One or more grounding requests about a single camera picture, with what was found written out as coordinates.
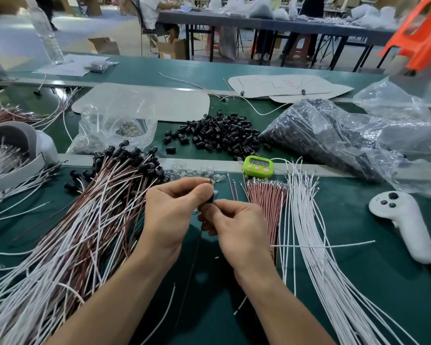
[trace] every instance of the orange chair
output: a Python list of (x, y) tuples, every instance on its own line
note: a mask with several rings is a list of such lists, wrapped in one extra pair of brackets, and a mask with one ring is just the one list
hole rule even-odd
[(413, 70), (424, 69), (431, 62), (431, 12), (425, 21), (411, 32), (411, 23), (431, 0), (421, 0), (408, 15), (401, 27), (391, 37), (385, 48), (379, 52), (382, 56), (391, 46), (401, 48), (403, 55), (410, 57), (407, 68)]

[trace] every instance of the digital timer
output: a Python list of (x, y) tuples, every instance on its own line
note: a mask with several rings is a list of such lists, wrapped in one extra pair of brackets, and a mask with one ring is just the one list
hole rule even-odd
[(248, 156), (244, 160), (243, 171), (251, 177), (270, 178), (273, 175), (273, 162), (259, 156)]

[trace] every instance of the floor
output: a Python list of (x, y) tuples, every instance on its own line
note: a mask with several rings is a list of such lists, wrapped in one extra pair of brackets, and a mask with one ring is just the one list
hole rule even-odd
[[(126, 15), (121, 16), (115, 6), (102, 6), (101, 17), (81, 18), (72, 17), (66, 13), (56, 13), (53, 18), (53, 23), (59, 28), (55, 33), (56, 39), (63, 51), (74, 52), (91, 52), (87, 38), (109, 37), (112, 41), (116, 41), (119, 51), (125, 56), (140, 56), (141, 47), (144, 57), (156, 56), (157, 49), (150, 49), (149, 39), (146, 35), (140, 37), (140, 26), (137, 17)], [(214, 51), (215, 62), (225, 63), (242, 63), (257, 65), (257, 61), (250, 59), (250, 45), (254, 36), (253, 31), (242, 30), (241, 38), (243, 40), (244, 51), (239, 48), (239, 57), (234, 61), (226, 57), (222, 57), (219, 52)], [(185, 38), (184, 27), (182, 27), (181, 38)], [(209, 61), (209, 53), (206, 53), (205, 41), (195, 40), (194, 49), (195, 56), (193, 60)], [(374, 47), (369, 55), (364, 68), (365, 72), (382, 72), (395, 53), (390, 53), (380, 69), (376, 69), (380, 61), (377, 52), (381, 47)], [(357, 59), (362, 54), (362, 47), (345, 46), (339, 62), (335, 70), (351, 71), (357, 62)], [(266, 62), (264, 65), (279, 66), (279, 50), (275, 50), (271, 62)], [(5, 69), (12, 68), (32, 58), (46, 58), (44, 48), (40, 39), (35, 34), (29, 17), (25, 10), (22, 10), (16, 16), (1, 16), (0, 17), (0, 63)], [(332, 55), (322, 58), (318, 56), (317, 69), (327, 69)], [(307, 67), (307, 63), (294, 61), (287, 64), (300, 68)]]

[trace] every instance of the plastic bag of glass bulbs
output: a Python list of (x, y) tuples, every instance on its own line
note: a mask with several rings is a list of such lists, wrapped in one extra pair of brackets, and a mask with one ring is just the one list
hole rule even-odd
[(91, 71), (92, 73), (100, 73), (103, 74), (110, 66), (116, 65), (119, 62), (107, 62), (104, 60), (95, 61), (85, 67), (86, 70)]
[(88, 105), (81, 113), (78, 135), (67, 150), (70, 154), (92, 155), (127, 139), (128, 149), (144, 149), (155, 137), (158, 120), (153, 94), (143, 95), (116, 88), (108, 97)]
[(431, 111), (423, 99), (411, 96), (388, 77), (357, 92), (353, 103), (369, 115), (394, 121), (420, 120), (431, 122)]
[(316, 99), (292, 105), (259, 138), (357, 178), (431, 197), (431, 122), (351, 114)]

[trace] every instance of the water bottle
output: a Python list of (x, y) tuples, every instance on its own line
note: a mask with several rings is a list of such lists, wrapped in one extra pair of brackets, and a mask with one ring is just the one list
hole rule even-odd
[(48, 17), (45, 12), (38, 7), (37, 1), (26, 0), (26, 2), (29, 6), (30, 21), (34, 26), (37, 35), (43, 42), (48, 58), (53, 64), (63, 64), (64, 55), (54, 37), (53, 29), (51, 28)]

